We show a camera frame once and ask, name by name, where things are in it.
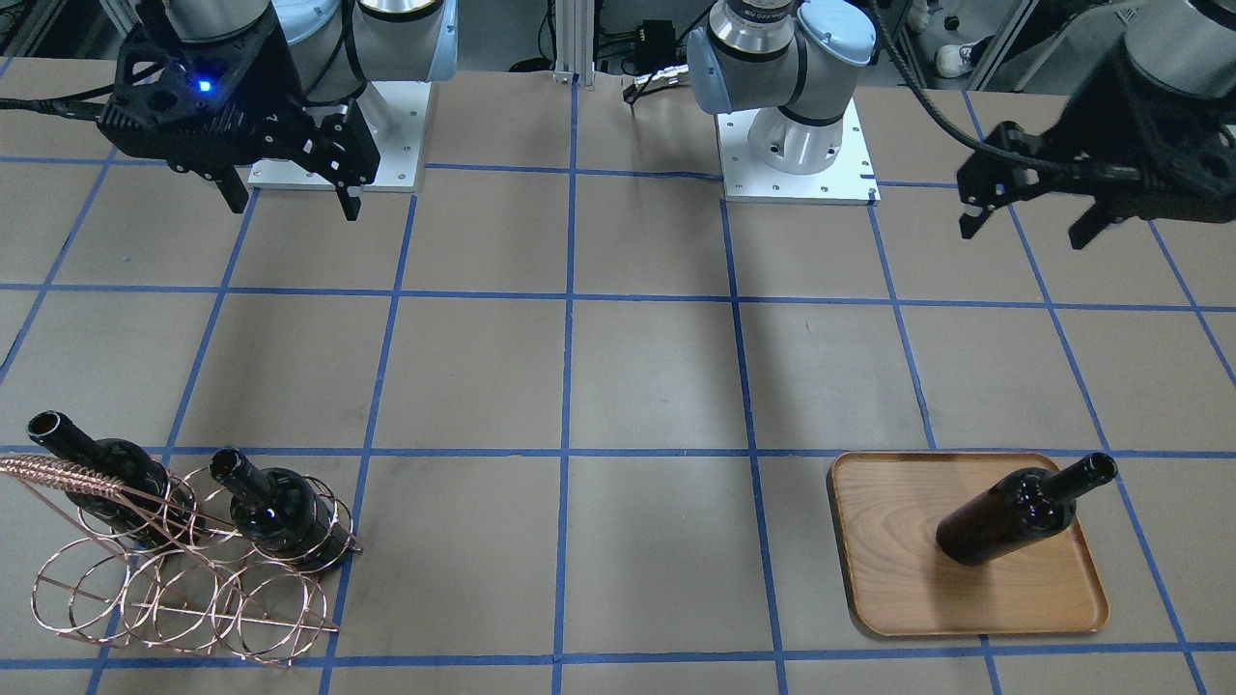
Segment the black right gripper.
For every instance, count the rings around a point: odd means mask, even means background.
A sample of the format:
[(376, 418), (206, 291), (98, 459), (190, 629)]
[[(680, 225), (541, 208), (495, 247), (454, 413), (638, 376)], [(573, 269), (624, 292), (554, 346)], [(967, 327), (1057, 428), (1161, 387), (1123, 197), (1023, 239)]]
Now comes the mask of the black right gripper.
[(168, 32), (136, 25), (121, 43), (96, 127), (124, 155), (166, 161), (213, 183), (234, 214), (250, 203), (239, 166), (310, 155), (313, 172), (334, 185), (353, 223), (382, 161), (358, 104), (323, 114), (316, 126), (304, 111), (278, 19), (257, 19), (213, 42), (172, 42)]

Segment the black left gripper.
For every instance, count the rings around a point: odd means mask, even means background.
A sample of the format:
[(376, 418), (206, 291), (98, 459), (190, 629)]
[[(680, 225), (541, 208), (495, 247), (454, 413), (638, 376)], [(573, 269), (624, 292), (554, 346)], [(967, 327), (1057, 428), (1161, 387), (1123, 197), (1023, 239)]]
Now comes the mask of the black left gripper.
[(1037, 173), (993, 155), (973, 153), (957, 172), (962, 237), (975, 237), (994, 211), (1051, 192), (1094, 198), (1068, 229), (1085, 249), (1126, 216), (1195, 223), (1234, 220), (1234, 89), (1187, 96), (1135, 66), (1117, 45), (1086, 75), (1054, 126), (1043, 135), (1000, 122), (986, 143), (1015, 155), (1074, 161), (1091, 176)]

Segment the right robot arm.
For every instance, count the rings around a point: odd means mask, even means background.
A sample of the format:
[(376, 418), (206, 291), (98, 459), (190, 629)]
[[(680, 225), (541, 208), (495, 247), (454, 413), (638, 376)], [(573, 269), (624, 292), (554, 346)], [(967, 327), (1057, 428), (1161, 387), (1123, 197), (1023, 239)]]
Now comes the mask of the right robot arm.
[(459, 66), (451, 1), (136, 1), (96, 127), (131, 157), (210, 181), (230, 210), (239, 167), (290, 161), (353, 221), (382, 153), (379, 82)]

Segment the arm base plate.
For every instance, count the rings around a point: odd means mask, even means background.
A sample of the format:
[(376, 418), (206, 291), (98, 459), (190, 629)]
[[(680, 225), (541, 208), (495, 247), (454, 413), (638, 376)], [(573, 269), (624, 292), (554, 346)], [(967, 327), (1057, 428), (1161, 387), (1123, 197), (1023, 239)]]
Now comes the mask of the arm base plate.
[(853, 99), (839, 122), (819, 127), (772, 108), (719, 114), (716, 143), (726, 202), (874, 207), (883, 199)]
[[(376, 179), (366, 192), (414, 192), (421, 172), (426, 122), (435, 85), (426, 82), (372, 82), (358, 108), (379, 148)], [(331, 192), (332, 183), (290, 161), (265, 160), (252, 166), (248, 184), (257, 189)]]

